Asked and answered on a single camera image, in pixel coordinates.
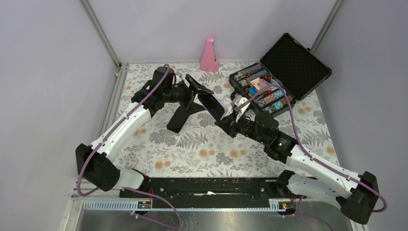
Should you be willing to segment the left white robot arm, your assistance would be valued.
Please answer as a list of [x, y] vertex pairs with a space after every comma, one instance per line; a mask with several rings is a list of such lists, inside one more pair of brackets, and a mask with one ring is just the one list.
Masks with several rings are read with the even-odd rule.
[[166, 128], [179, 133], [190, 115], [205, 110], [194, 102], [197, 95], [212, 95], [213, 91], [197, 82], [189, 74], [178, 80], [168, 64], [155, 69], [153, 77], [131, 98], [124, 113], [89, 145], [80, 144], [76, 150], [78, 170], [77, 193], [88, 196], [94, 192], [81, 191], [81, 181], [86, 179], [104, 192], [114, 187], [131, 188], [138, 198], [149, 193], [144, 175], [136, 170], [119, 169], [114, 165], [118, 152], [127, 140], [147, 123], [166, 103], [179, 103], [179, 107]]

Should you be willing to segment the floral table mat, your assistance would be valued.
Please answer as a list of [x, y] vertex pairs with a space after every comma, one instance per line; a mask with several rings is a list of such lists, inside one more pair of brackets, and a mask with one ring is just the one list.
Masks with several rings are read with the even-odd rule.
[[[198, 63], [170, 64], [176, 73], [190, 74], [207, 85], [231, 112], [230, 74], [251, 63], [221, 63], [218, 72], [203, 72]], [[121, 115], [131, 97], [164, 64], [130, 64], [117, 115]], [[120, 150], [114, 164], [137, 169], [150, 177], [277, 177], [284, 169], [306, 175], [289, 164], [271, 160], [263, 145], [242, 135], [231, 138], [207, 112], [191, 115], [180, 133], [166, 128], [179, 107], [167, 103], [143, 124]], [[340, 165], [315, 91], [293, 107], [301, 143], [315, 154]]]

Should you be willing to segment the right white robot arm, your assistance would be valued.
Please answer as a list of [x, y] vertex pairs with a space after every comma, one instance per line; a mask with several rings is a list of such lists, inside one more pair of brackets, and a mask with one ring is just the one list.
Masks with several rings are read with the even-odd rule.
[[254, 120], [236, 113], [215, 122], [232, 138], [241, 134], [264, 145], [273, 160], [294, 166], [312, 175], [308, 180], [292, 171], [283, 171], [276, 192], [282, 198], [292, 194], [316, 198], [338, 208], [350, 220], [366, 225], [379, 199], [377, 178], [366, 171], [350, 171], [313, 154], [299, 141], [279, 130], [279, 123], [268, 112], [256, 114]]

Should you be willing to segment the playing card deck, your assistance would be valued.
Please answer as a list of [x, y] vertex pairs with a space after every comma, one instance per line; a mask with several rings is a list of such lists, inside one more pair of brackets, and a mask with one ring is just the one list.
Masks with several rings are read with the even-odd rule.
[[260, 90], [265, 88], [266, 86], [269, 85], [269, 82], [265, 81], [262, 78], [255, 78], [249, 82], [250, 88], [249, 88], [249, 93], [254, 95], [258, 93]]

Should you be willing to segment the black poker chip case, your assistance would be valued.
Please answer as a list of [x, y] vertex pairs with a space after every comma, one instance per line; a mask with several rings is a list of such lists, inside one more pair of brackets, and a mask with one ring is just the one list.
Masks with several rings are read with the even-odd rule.
[[289, 97], [287, 101], [279, 88], [271, 87], [250, 102], [254, 112], [266, 111], [278, 116], [288, 111], [288, 104], [303, 100], [332, 75], [332, 70], [294, 39], [283, 34], [259, 62], [229, 76], [234, 91], [231, 99], [240, 95], [249, 99], [261, 88], [259, 81], [278, 83]]

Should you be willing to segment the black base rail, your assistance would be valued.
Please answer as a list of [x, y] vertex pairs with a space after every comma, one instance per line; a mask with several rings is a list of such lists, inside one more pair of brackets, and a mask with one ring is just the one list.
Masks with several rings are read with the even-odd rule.
[[119, 196], [146, 198], [153, 208], [168, 208], [164, 198], [177, 209], [264, 209], [272, 199], [299, 198], [276, 178], [147, 178], [138, 190], [123, 190]]

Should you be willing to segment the pink metronome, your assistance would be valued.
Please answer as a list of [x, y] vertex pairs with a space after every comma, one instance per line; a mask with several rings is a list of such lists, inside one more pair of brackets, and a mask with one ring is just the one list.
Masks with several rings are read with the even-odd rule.
[[206, 72], [217, 72], [219, 70], [219, 63], [214, 48], [214, 39], [212, 37], [206, 38], [200, 58], [200, 70]]

